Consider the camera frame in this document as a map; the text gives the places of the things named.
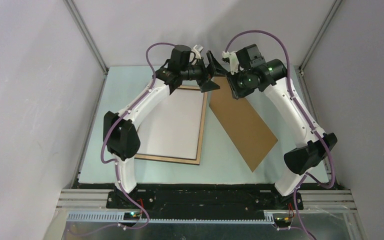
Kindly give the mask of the brown cardboard backing board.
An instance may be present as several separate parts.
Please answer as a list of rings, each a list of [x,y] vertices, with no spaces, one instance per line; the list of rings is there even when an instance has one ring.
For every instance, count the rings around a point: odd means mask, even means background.
[[[211,93],[209,107],[251,172],[278,142],[246,98],[235,99],[225,77],[215,77],[220,89]]]

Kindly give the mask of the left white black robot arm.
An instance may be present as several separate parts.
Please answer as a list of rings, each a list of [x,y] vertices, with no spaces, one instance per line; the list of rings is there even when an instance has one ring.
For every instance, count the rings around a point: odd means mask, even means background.
[[[108,111],[103,117],[103,143],[100,160],[103,164],[114,163],[115,187],[121,191],[118,201],[125,208],[133,208],[138,202],[134,156],[141,146],[138,128],[149,113],[169,97],[184,81],[196,81],[202,93],[220,89],[214,77],[223,77],[227,70],[206,52],[208,64],[201,55],[203,47],[193,48],[182,44],[170,44],[170,57],[155,69],[152,63],[150,82],[126,107],[118,112]]]

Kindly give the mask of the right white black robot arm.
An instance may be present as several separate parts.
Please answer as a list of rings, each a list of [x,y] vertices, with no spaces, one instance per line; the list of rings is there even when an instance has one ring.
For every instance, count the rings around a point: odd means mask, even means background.
[[[238,100],[259,90],[274,104],[292,132],[296,147],[284,154],[286,169],[274,184],[277,191],[270,196],[275,208],[284,209],[305,174],[327,157],[338,139],[334,133],[326,133],[310,115],[281,60],[266,61],[256,44],[224,51],[221,56],[229,63],[226,78],[232,97]]]

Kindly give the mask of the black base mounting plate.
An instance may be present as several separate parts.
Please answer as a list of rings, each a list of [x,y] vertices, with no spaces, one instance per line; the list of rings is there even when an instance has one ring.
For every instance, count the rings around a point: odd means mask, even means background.
[[[263,210],[302,210],[301,194],[282,196],[272,183],[247,184],[159,184],[139,183],[128,196],[118,189],[108,195],[106,207],[115,209],[144,208],[149,213],[170,213],[183,210],[183,216],[192,217],[188,209],[205,206],[213,211],[227,210],[242,213],[250,208],[250,215],[257,217]]]

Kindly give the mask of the aluminium frame rail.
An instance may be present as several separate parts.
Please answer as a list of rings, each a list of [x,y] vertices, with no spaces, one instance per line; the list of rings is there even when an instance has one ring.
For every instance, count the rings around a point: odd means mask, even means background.
[[[65,189],[62,190],[56,210],[67,211],[67,219],[72,222],[96,223],[168,223],[168,224],[268,224],[272,225],[275,218],[286,213],[286,210],[263,210],[258,216],[251,216],[251,209],[243,207],[242,213],[227,210],[215,211],[205,206],[197,210],[188,209],[193,216],[184,216],[185,211],[175,210],[174,213],[149,213],[149,219],[143,213],[133,217],[137,209],[125,207],[107,208],[109,190],[99,189]],[[304,190],[301,193],[303,209],[300,215],[342,214],[345,217],[357,214],[354,199],[349,190],[328,192],[327,190]]]

